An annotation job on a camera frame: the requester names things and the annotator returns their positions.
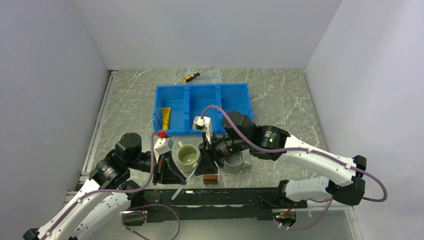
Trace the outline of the clear toothbrush holder brown ends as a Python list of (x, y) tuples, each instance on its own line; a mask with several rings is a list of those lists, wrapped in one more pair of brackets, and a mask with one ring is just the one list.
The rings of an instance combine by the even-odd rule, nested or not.
[(219, 182), (219, 176), (216, 174), (205, 174), (202, 177), (204, 185), (217, 185)]

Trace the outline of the light green ceramic mug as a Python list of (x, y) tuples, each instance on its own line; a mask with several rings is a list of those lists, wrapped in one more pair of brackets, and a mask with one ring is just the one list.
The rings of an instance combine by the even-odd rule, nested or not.
[(179, 147), (176, 154), (177, 166), (184, 173), (192, 173), (200, 158), (198, 148), (191, 144), (183, 144), (181, 141), (177, 144)]

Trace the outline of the grey ceramic mug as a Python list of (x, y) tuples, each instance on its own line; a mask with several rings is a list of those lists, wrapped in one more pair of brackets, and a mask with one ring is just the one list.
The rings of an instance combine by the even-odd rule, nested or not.
[(245, 160), (244, 154), (238, 152), (224, 158), (224, 167), (222, 169), (228, 174), (235, 175), (251, 168), (252, 164), (248, 160)]

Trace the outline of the blue three-compartment plastic bin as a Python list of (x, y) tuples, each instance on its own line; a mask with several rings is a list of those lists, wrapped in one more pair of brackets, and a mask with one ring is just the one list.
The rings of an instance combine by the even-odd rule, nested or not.
[(238, 111), (254, 120), (246, 83), (157, 85), (152, 115), (154, 131), (163, 129), (162, 109), (170, 108), (167, 135), (200, 135), (200, 131), (192, 129), (194, 118), (210, 105), (217, 105), (226, 113)]

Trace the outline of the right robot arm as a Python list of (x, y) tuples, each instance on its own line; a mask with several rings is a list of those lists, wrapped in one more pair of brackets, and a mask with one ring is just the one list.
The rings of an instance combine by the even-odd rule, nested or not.
[(202, 132), (203, 139), (194, 171), (196, 176), (217, 174), (218, 169), (224, 167), (226, 157), (247, 150), (258, 159), (295, 164), (320, 175), (306, 180), (280, 181), (275, 200), (282, 208), (306, 199), (333, 199), (350, 206), (357, 206), (363, 199), (365, 157), (337, 156), (309, 145), (281, 128), (256, 125), (249, 116), (238, 111), (227, 115), (229, 120), (221, 120), (226, 132), (222, 137), (213, 133), (211, 118), (194, 117), (192, 127)]

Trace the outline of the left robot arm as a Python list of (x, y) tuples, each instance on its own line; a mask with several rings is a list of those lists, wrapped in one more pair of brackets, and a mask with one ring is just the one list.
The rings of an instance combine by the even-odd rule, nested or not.
[(187, 179), (173, 161), (168, 136), (150, 146), (143, 152), (139, 134), (124, 134), (62, 210), (45, 225), (27, 230), (23, 239), (87, 240), (127, 209), (158, 206), (153, 195), (144, 191), (150, 183), (185, 185)]

